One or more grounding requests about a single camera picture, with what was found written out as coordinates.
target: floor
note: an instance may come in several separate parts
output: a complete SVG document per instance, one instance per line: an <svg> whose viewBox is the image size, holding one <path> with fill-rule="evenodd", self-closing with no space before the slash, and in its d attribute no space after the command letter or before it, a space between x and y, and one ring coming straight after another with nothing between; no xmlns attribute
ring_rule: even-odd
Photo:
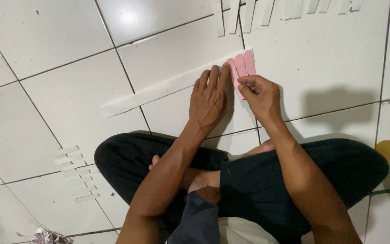
<svg viewBox="0 0 390 244"><path fill-rule="evenodd" d="M390 0L362 0L358 12L283 20L276 0L256 2L251 33L217 37L211 0L0 1L0 244L26 242L40 226L79 235L77 244L113 244L128 205L94 165L109 136L142 131L178 136L191 88L105 119L100 106L230 53L252 48L262 75L281 86L284 119L299 142L390 139ZM223 0L227 32L230 0ZM204 146L242 154L268 139L245 101L230 94L226 119ZM54 158L77 145L64 177ZM76 203L65 181L91 178L95 200ZM366 244L390 243L390 174L349 210ZM311 234L302 238L311 243Z"/></svg>

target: man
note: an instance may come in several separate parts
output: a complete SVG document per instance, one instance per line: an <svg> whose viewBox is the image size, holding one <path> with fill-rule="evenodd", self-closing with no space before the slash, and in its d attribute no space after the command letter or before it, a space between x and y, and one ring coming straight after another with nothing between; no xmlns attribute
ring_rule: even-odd
<svg viewBox="0 0 390 244"><path fill-rule="evenodd" d="M347 209L386 177L386 159L346 139L299 145L282 119L279 86L259 75L238 81L270 136L243 158L200 147L225 114L226 63L195 82L175 141L130 133L97 148L97 167L130 204L117 244L299 243L309 231L316 243L361 243Z"/></svg>

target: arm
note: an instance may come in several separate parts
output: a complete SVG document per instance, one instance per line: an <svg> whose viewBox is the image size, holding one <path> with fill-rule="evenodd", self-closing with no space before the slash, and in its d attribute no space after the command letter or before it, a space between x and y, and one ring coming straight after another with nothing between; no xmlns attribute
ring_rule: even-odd
<svg viewBox="0 0 390 244"><path fill-rule="evenodd" d="M158 218L176 196L199 146L225 115L228 65L205 70L195 82L189 121L169 150L160 158L136 191L117 244L158 243Z"/></svg>
<svg viewBox="0 0 390 244"><path fill-rule="evenodd" d="M285 187L310 223L316 243L361 243L338 193L287 129L279 86L259 75L238 81L240 92L275 146Z"/></svg>

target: white paper strip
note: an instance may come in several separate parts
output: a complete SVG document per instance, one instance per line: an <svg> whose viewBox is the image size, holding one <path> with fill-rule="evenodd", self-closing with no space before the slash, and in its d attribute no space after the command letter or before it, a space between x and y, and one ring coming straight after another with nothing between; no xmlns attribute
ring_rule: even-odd
<svg viewBox="0 0 390 244"><path fill-rule="evenodd" d="M329 8L330 0L321 0L319 13L326 13Z"/></svg>
<svg viewBox="0 0 390 244"><path fill-rule="evenodd" d="M95 191L95 190L97 190L96 186L89 186L89 187L84 187L81 189L74 190L71 192L71 194L72 194L72 196L79 196L79 195L83 195L83 194L86 194L90 191Z"/></svg>
<svg viewBox="0 0 390 244"><path fill-rule="evenodd" d="M55 159L55 164L60 165L60 164L71 162L73 160L77 160L77 159L81 159L81 158L84 158L84 157L82 156L82 154L78 153L78 154L74 154L74 155L71 155L71 156L68 156L65 158Z"/></svg>
<svg viewBox="0 0 390 244"><path fill-rule="evenodd" d="M345 14L350 9L350 0L341 0L339 2L338 14Z"/></svg>
<svg viewBox="0 0 390 244"><path fill-rule="evenodd" d="M230 20L228 24L228 33L235 34L237 28L237 15L239 14L240 0L231 0Z"/></svg>
<svg viewBox="0 0 390 244"><path fill-rule="evenodd" d="M246 1L245 22L243 22L243 33L250 33L252 26L253 10L255 8L255 0Z"/></svg>
<svg viewBox="0 0 390 244"><path fill-rule="evenodd" d="M224 19L222 18L222 1L212 0L214 21L216 23L216 30L218 37L225 36Z"/></svg>
<svg viewBox="0 0 390 244"><path fill-rule="evenodd" d="M309 3L308 14L313 14L317 11L318 0L311 0Z"/></svg>
<svg viewBox="0 0 390 244"><path fill-rule="evenodd" d="M293 0L284 0L284 20L293 19Z"/></svg>
<svg viewBox="0 0 390 244"><path fill-rule="evenodd" d="M65 172L62 172L62 177L71 177L71 176L75 176L75 175L86 175L86 174L90 174L90 173L91 172L88 169L65 171Z"/></svg>
<svg viewBox="0 0 390 244"><path fill-rule="evenodd" d="M303 8L303 0L293 0L294 2L294 14L293 18L294 19L299 19L302 17L302 8Z"/></svg>
<svg viewBox="0 0 390 244"><path fill-rule="evenodd" d="M86 177L86 178L80 178L80 179L76 179L76 180L72 180L72 181L66 181L65 185L66 186L74 186L74 185L78 185L78 184L89 182L89 181L93 181L93 178Z"/></svg>
<svg viewBox="0 0 390 244"><path fill-rule="evenodd" d="M85 196L85 197L80 197L80 198L76 198L74 201L77 202L77 203L81 203L81 202L86 202L86 201L89 201L89 200L93 200L97 197L100 197L99 193L96 193L96 194L93 194L93 195L88 195L88 196Z"/></svg>
<svg viewBox="0 0 390 244"><path fill-rule="evenodd" d="M159 84L151 86L143 91L138 92L137 94L133 94L121 98L113 103L103 105L100 108L102 114L105 118L110 118L112 116L130 111L133 108L137 108L143 104L150 103L162 97L166 97L170 94L181 91L187 87L193 86L195 81L199 78L204 70L211 69L213 65L222 66L222 64L225 63L228 58L235 58L237 54L244 54L247 50L252 50L252 48L230 53L221 59L217 59L211 63L205 64L184 74L160 82Z"/></svg>
<svg viewBox="0 0 390 244"><path fill-rule="evenodd" d="M265 0L264 1L264 14L261 21L262 26L268 26L270 22L270 17L272 16L272 10L274 8L275 0Z"/></svg>
<svg viewBox="0 0 390 244"><path fill-rule="evenodd" d="M353 0L351 4L351 11L359 11L362 7L362 0Z"/></svg>

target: dark trousers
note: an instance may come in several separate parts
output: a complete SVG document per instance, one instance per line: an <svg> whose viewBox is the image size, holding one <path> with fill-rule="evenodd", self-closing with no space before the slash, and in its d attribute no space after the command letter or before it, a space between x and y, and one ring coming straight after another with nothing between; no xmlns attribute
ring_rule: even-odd
<svg viewBox="0 0 390 244"><path fill-rule="evenodd" d="M95 162L114 190L130 204L149 172L153 156L165 154L173 142L144 134L119 134L100 144ZM302 147L348 208L371 193L389 171L385 158L358 141L328 139ZM310 231L285 188L276 151L229 162L225 152L199 148L190 167L221 171L219 217L253 221L281 243L298 243ZM162 218L169 233L180 223L185 195L180 192Z"/></svg>

